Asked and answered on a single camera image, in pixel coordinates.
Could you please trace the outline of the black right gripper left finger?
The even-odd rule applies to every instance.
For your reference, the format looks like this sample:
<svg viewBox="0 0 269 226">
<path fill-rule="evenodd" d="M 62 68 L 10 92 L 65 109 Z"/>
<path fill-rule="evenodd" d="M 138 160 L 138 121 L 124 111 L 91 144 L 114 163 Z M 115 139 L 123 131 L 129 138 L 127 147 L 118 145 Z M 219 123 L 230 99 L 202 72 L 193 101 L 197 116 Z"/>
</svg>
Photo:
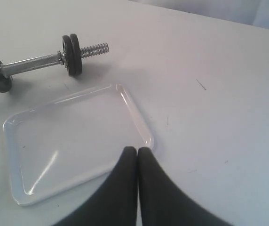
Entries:
<svg viewBox="0 0 269 226">
<path fill-rule="evenodd" d="M 135 226 L 137 203 L 137 151 L 127 146 L 101 186 L 55 225 Z"/>
</svg>

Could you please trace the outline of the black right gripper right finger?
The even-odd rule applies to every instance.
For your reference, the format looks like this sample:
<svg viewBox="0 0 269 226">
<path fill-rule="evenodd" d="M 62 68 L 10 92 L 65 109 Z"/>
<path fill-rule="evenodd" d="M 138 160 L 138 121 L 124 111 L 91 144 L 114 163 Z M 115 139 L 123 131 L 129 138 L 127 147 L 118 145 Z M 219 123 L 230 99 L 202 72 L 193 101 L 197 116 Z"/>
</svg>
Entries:
<svg viewBox="0 0 269 226">
<path fill-rule="evenodd" d="M 138 150 L 138 185 L 144 226 L 231 225 L 186 195 L 147 147 Z"/>
</svg>

